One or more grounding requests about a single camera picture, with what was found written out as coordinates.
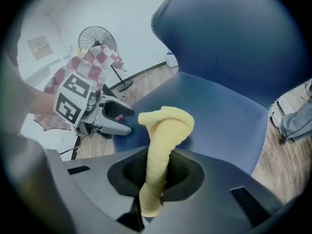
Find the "cloth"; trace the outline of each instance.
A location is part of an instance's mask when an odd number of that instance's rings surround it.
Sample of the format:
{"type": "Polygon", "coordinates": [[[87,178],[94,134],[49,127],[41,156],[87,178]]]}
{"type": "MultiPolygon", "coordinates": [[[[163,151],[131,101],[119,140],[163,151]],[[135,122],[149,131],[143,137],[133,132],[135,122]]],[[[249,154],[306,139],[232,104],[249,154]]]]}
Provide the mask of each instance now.
{"type": "MultiPolygon", "coordinates": [[[[59,85],[71,72],[91,80],[95,87],[102,90],[107,77],[106,70],[111,68],[110,66],[123,69],[123,62],[121,57],[106,45],[81,51],[77,56],[71,58],[66,66],[60,68],[55,73],[43,91],[55,95],[59,85]]],[[[70,130],[70,125],[56,115],[35,115],[34,121],[40,124],[45,131],[55,128],[70,130]]]]}
{"type": "Polygon", "coordinates": [[[161,210],[160,198],[166,183],[169,154],[190,135],[194,119],[175,107],[141,113],[138,122],[146,126],[151,143],[147,154],[146,180],[139,192],[141,214],[155,217],[161,210]]]}
{"type": "Polygon", "coordinates": [[[294,140],[312,136],[312,99],[303,104],[297,112],[282,117],[280,129],[283,137],[294,140]]]}

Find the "fan stand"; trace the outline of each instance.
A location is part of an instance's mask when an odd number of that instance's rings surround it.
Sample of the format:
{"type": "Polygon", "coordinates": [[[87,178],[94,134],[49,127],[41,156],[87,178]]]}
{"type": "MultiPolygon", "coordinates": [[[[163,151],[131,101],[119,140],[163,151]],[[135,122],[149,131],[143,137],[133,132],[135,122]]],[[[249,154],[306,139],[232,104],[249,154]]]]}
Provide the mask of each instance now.
{"type": "Polygon", "coordinates": [[[119,80],[121,81],[121,85],[118,87],[118,91],[122,92],[125,91],[127,88],[129,88],[132,84],[133,84],[133,80],[127,80],[127,81],[123,81],[121,79],[121,77],[119,76],[119,74],[117,73],[117,71],[115,70],[115,68],[111,65],[113,71],[115,72],[115,74],[118,76],[119,80]]]}

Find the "cable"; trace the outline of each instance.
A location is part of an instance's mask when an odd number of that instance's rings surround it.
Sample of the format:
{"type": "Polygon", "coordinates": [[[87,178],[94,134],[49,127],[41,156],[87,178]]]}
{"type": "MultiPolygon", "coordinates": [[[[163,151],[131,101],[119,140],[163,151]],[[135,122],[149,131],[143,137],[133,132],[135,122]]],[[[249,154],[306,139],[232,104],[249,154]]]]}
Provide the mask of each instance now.
{"type": "Polygon", "coordinates": [[[68,150],[66,150],[65,152],[60,153],[59,155],[65,154],[65,153],[67,153],[67,152],[69,152],[69,151],[71,151],[71,150],[74,150],[74,149],[78,148],[77,151],[76,151],[76,153],[78,153],[78,152],[80,151],[80,154],[79,154],[78,156],[76,156],[76,157],[80,157],[80,156],[82,155],[82,150],[81,150],[80,147],[81,147],[81,144],[82,144],[86,139],[88,139],[89,142],[90,142],[90,157],[91,157],[92,144],[91,144],[91,140],[90,140],[89,137],[83,139],[83,141],[80,143],[79,146],[73,147],[73,148],[71,148],[71,149],[68,149],[68,150]]]}
{"type": "Polygon", "coordinates": [[[89,137],[87,137],[87,138],[88,138],[88,140],[89,140],[89,142],[90,142],[90,156],[89,156],[89,158],[91,158],[92,143],[91,143],[91,140],[90,140],[90,138],[89,138],[89,137]]]}
{"type": "Polygon", "coordinates": [[[126,101],[127,101],[127,99],[128,99],[128,97],[127,97],[127,96],[122,96],[121,98],[124,98],[124,97],[126,97],[126,99],[125,99],[125,101],[122,101],[122,102],[126,102],[126,101]]]}
{"type": "Polygon", "coordinates": [[[137,80],[137,81],[134,81],[134,80],[133,80],[133,82],[134,82],[134,83],[137,83],[137,82],[139,82],[140,80],[144,79],[145,77],[147,77],[147,75],[148,75],[149,72],[147,72],[146,75],[145,75],[144,77],[142,77],[141,79],[139,79],[139,80],[137,80]]]}
{"type": "Polygon", "coordinates": [[[76,147],[67,146],[67,147],[55,148],[54,150],[58,152],[58,151],[60,151],[61,149],[66,149],[66,151],[68,151],[68,148],[70,148],[70,149],[72,150],[72,149],[75,149],[76,147]]]}

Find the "wooden floor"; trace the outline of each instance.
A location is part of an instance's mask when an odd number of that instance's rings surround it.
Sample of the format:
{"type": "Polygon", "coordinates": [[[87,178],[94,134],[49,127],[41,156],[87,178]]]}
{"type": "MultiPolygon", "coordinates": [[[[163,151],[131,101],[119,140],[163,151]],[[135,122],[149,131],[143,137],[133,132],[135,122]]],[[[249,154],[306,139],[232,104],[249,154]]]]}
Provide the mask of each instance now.
{"type": "MultiPolygon", "coordinates": [[[[115,89],[113,92],[122,100],[125,99],[122,96],[127,96],[126,103],[131,106],[176,72],[177,68],[163,66],[133,79],[134,84],[126,91],[119,93],[115,89]]],[[[291,102],[294,111],[308,98],[303,86],[288,92],[285,97],[291,102]]],[[[289,140],[285,144],[280,144],[279,139],[278,130],[269,121],[264,148],[252,177],[272,191],[281,202],[286,203],[302,192],[309,179],[312,139],[309,137],[297,142],[289,140]]],[[[82,152],[77,155],[77,159],[114,153],[111,139],[105,140],[96,134],[91,138],[91,143],[91,151],[88,140],[82,143],[82,152]]]]}

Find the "wall sign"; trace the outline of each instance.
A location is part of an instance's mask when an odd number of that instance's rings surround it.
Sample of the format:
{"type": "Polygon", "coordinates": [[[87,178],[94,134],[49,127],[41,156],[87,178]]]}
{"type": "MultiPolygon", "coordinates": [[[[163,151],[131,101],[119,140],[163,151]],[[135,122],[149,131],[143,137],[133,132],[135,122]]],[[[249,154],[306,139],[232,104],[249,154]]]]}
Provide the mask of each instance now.
{"type": "Polygon", "coordinates": [[[37,37],[28,40],[28,45],[36,60],[44,58],[53,53],[45,37],[37,37]]]}

